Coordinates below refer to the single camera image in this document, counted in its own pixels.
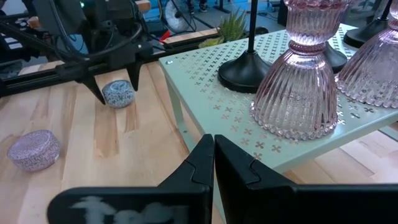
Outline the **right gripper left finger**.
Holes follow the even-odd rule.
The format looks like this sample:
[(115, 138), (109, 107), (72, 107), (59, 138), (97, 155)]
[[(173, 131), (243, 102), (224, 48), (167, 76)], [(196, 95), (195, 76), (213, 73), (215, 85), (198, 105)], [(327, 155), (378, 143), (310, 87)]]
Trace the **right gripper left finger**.
[(47, 208), (49, 224), (211, 224), (215, 142), (205, 134), (156, 187), (79, 187)]

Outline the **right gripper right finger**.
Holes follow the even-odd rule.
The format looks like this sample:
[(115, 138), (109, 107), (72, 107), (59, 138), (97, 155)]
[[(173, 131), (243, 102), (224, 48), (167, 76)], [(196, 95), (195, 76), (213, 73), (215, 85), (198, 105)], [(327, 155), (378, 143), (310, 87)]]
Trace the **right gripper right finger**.
[(215, 136), (227, 224), (398, 224), (398, 184), (296, 184)]

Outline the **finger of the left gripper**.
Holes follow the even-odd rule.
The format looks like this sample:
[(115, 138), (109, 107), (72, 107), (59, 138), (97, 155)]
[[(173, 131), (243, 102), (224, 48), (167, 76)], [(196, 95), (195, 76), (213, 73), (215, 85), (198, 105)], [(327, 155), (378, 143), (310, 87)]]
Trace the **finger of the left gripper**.
[(97, 85), (94, 75), (85, 63), (64, 63), (55, 67), (57, 75), (63, 81), (75, 81), (84, 84), (97, 99), (105, 105), (105, 99)]
[(126, 65), (131, 85), (135, 91), (139, 88), (139, 74), (141, 66), (153, 54), (153, 45), (150, 42), (139, 42), (133, 45), (129, 52), (129, 63)]

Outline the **blue patterned candle tin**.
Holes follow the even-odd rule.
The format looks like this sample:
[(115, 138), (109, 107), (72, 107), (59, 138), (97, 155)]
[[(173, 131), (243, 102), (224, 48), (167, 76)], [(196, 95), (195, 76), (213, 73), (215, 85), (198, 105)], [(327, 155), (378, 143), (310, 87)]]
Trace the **blue patterned candle tin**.
[(127, 80), (115, 80), (102, 89), (106, 104), (112, 108), (124, 108), (135, 98), (134, 89)]

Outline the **pink patterned candle tin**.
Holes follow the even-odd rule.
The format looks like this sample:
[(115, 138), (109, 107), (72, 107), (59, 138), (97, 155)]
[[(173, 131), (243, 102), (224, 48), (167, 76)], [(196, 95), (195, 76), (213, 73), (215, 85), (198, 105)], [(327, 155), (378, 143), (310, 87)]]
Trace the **pink patterned candle tin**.
[(41, 129), (18, 138), (7, 150), (7, 157), (18, 168), (35, 172), (50, 167), (60, 155), (61, 144), (53, 132)]

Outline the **black metal candlestick holder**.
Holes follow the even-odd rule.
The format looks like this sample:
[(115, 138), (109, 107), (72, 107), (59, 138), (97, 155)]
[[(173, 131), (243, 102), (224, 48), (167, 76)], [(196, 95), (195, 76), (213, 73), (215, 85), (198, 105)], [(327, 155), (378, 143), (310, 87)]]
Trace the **black metal candlestick holder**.
[(326, 42), (326, 49), (323, 54), (334, 74), (339, 73), (348, 61), (346, 55), (335, 50), (328, 42)]
[(348, 30), (343, 37), (343, 42), (351, 47), (360, 48), (376, 34), (387, 29), (391, 3), (392, 0), (375, 0), (374, 13), (366, 19), (367, 25)]
[(251, 1), (248, 49), (238, 58), (222, 64), (218, 69), (220, 83), (233, 91), (255, 93), (269, 71), (265, 62), (254, 49), (258, 0)]

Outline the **pink ribbed glass candle holder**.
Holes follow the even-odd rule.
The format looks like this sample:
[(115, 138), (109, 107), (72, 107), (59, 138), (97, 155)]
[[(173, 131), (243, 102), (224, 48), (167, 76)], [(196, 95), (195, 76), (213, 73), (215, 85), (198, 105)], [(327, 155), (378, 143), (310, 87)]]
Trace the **pink ribbed glass candle holder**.
[(336, 78), (346, 96), (374, 106), (398, 108), (398, 0), (388, 28), (362, 45)]
[(250, 105), (262, 128), (294, 140), (335, 130), (335, 76), (323, 53), (352, 1), (284, 0), (288, 49), (272, 64)]

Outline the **round floor fan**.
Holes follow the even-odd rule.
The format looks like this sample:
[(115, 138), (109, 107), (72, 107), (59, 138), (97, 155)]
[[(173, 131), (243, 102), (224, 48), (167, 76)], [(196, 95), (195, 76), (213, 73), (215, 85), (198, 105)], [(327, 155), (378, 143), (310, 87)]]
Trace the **round floor fan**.
[(187, 2), (187, 0), (168, 0), (164, 7), (164, 19), (168, 28), (174, 33), (195, 30)]

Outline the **green perforated metal shelf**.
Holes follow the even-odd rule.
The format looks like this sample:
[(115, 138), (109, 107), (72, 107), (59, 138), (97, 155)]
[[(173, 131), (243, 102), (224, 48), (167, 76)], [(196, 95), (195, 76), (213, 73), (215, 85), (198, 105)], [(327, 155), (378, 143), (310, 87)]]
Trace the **green perforated metal shelf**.
[(398, 164), (398, 134), (388, 128), (398, 121), (398, 110), (360, 103), (342, 93), (337, 95), (338, 125), (329, 136), (298, 141), (262, 129), (249, 113), (253, 95), (231, 91), (217, 79), (220, 65), (247, 46), (243, 39), (159, 60), (179, 125), (186, 111), (201, 134), (224, 135), (279, 172), (338, 147), (366, 165), (371, 159), (378, 159), (378, 167)]

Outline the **potted succulent plant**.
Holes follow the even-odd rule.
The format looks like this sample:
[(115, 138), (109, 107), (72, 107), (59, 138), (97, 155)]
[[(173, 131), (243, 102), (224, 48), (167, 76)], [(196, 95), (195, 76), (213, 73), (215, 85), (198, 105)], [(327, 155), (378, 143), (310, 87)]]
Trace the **potted succulent plant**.
[(202, 49), (249, 37), (249, 31), (245, 29), (246, 14), (246, 11), (232, 12), (229, 16), (225, 17), (216, 28), (218, 37), (206, 39), (198, 45), (198, 48)]

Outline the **black aluminium frame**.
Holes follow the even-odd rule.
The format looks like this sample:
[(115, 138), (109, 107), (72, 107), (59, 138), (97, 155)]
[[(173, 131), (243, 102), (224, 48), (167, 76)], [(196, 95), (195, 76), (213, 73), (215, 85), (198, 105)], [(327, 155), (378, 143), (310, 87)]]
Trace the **black aluminium frame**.
[[(192, 34), (169, 37), (161, 42), (163, 46), (161, 50), (152, 54), (150, 59), (147, 60), (145, 63), (155, 62), (159, 58), (169, 55), (198, 49), (198, 45), (200, 43), (202, 43), (206, 39), (216, 37), (218, 37), (216, 29), (208, 29), (200, 32), (194, 32)], [(0, 97), (15, 95), (18, 93), (23, 93), (68, 82), (60, 79), (55, 71), (55, 67), (52, 69), (28, 73), (27, 75), (0, 80)], [(94, 77), (96, 75), (102, 75), (104, 73), (115, 71), (115, 69), (107, 67), (105, 63), (88, 65), (88, 68), (90, 72), (94, 75)]]

